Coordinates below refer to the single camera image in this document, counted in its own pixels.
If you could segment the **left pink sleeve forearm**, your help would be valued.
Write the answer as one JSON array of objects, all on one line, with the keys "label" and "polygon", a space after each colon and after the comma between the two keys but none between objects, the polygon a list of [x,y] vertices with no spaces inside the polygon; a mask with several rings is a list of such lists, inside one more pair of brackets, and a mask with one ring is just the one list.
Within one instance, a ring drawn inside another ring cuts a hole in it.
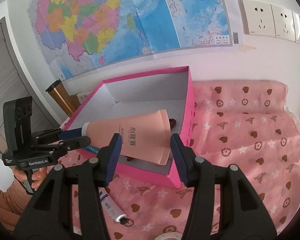
[{"label": "left pink sleeve forearm", "polygon": [[5,192],[0,190],[0,222],[8,231],[14,230],[30,199],[16,179]]}]

